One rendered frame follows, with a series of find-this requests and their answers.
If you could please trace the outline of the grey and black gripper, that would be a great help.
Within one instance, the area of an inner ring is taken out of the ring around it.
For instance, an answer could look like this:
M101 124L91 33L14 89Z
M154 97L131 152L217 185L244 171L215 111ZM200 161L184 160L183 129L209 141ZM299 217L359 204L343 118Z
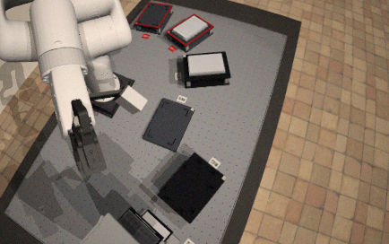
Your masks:
M61 65L47 70L41 80L50 86L60 134L63 140L70 136L78 171L90 176L107 165L94 131L95 117L84 81L87 74L85 65Z

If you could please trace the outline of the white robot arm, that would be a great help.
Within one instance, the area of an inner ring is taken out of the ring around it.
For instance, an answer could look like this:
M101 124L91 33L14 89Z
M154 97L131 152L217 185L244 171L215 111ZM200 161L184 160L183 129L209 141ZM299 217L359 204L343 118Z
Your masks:
M6 18L5 11L27 3L30 22ZM119 0L0 0L1 60L38 62L40 76L61 65L85 65L90 100L113 100L133 115L147 100L128 84L119 90L108 56L131 42Z

